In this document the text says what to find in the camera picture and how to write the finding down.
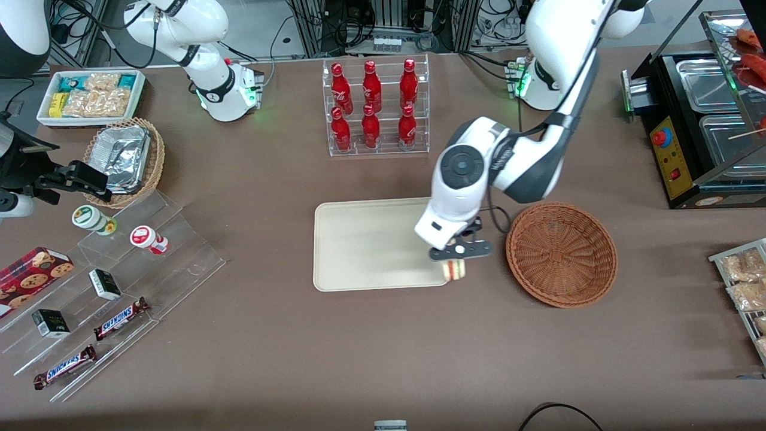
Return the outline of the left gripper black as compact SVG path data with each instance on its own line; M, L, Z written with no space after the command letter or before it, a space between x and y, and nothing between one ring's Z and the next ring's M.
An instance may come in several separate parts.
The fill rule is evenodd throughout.
M490 242L478 237L481 229L482 218L474 218L462 232L449 240L444 249L431 248L428 251L429 258L434 262L440 262L489 256L493 252L493 246Z

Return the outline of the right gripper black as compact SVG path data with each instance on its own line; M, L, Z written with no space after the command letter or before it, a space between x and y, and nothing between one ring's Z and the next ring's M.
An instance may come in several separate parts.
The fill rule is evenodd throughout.
M73 183L82 193L110 202L108 176L81 160L71 162L71 180L58 172L48 152L60 149L36 138L2 117L2 189L19 195L37 195L46 204L59 204L60 193L71 193Z

